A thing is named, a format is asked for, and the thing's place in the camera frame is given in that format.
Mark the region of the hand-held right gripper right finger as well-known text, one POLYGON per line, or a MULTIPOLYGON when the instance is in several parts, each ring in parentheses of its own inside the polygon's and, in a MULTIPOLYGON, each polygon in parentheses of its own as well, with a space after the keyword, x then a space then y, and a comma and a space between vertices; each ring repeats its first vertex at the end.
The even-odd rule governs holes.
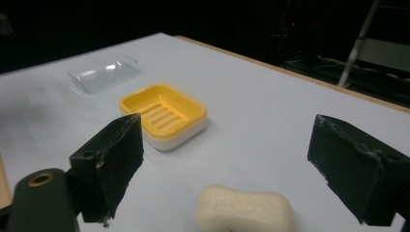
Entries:
POLYGON ((360 222, 410 226, 410 158, 340 119, 316 115, 307 160, 360 222))

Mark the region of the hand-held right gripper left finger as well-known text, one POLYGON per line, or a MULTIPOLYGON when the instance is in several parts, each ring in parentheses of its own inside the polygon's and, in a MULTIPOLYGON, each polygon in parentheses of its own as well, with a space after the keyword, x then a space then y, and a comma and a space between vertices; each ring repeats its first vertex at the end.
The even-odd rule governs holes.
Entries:
POLYGON ((143 153, 139 114, 113 120, 88 140, 70 156, 74 211, 91 223, 114 218, 143 153))

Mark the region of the yellow and white soap dish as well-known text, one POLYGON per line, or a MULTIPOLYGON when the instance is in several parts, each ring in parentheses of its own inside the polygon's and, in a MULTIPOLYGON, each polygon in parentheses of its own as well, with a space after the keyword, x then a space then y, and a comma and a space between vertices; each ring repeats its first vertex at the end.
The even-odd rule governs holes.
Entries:
POLYGON ((139 113, 144 139, 159 151, 171 151, 208 125, 206 107, 166 83, 156 83, 124 96, 123 115, 139 113))

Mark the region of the cream soap bar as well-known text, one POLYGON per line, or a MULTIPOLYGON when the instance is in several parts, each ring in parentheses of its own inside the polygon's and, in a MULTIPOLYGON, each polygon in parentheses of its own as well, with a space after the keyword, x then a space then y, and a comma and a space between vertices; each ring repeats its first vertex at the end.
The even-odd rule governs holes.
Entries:
POLYGON ((195 222, 201 232, 296 232, 292 207, 280 193, 221 185, 200 192, 195 222))

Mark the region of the clear plastic lid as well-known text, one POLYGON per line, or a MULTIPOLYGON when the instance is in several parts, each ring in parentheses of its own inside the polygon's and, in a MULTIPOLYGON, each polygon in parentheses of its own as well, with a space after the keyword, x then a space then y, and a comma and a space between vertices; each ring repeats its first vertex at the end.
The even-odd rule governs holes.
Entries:
POLYGON ((73 84, 85 94, 96 94, 140 74, 137 61, 125 55, 97 57, 68 70, 73 84))

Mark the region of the metal stand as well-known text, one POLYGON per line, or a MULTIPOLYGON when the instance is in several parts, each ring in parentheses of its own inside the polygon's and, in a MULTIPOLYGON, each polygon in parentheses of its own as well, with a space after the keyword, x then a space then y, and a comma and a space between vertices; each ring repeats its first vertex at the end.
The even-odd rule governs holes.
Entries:
POLYGON ((339 87, 346 87, 348 77, 357 60, 410 73, 410 44, 393 43, 369 38, 367 33, 382 0, 373 0, 361 31, 354 42, 344 70, 338 80, 339 87))

